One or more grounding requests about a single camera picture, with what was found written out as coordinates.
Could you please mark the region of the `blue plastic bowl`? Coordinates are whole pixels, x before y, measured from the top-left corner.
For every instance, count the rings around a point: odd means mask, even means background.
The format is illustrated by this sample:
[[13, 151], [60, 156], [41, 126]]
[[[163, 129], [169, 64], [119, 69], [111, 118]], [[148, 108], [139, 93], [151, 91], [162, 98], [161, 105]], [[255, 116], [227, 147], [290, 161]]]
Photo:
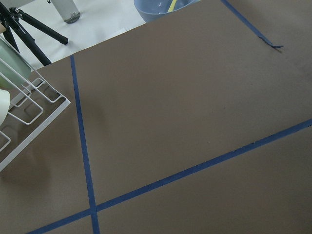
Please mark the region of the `blue plastic bowl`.
[[183, 9], [197, 0], [177, 0], [172, 11], [169, 10], [172, 0], [134, 0], [134, 6], [142, 19], [148, 23], [170, 13]]

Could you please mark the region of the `yellow plastic fork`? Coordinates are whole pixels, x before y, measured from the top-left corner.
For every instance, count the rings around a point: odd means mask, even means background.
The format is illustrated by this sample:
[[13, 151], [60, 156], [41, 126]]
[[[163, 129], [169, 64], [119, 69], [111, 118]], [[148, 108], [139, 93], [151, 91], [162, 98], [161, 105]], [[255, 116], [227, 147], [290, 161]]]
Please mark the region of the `yellow plastic fork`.
[[172, 12], [174, 10], [176, 3], [177, 3], [177, 0], [172, 0], [170, 6], [168, 8], [168, 13]]

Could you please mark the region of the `green plastic cup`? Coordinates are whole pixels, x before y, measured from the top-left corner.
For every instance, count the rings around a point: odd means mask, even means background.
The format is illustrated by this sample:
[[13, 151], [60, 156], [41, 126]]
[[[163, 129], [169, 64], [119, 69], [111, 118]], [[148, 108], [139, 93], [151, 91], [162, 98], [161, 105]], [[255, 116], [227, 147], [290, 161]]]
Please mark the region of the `green plastic cup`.
[[[0, 58], [8, 64], [12, 69], [19, 73], [25, 79], [29, 79], [31, 75], [31, 68], [20, 57], [20, 54], [15, 52], [11, 46], [3, 39], [0, 39]], [[16, 86], [24, 83], [24, 80], [11, 69], [9, 69], [2, 62], [0, 63], [0, 72], [11, 80]]]

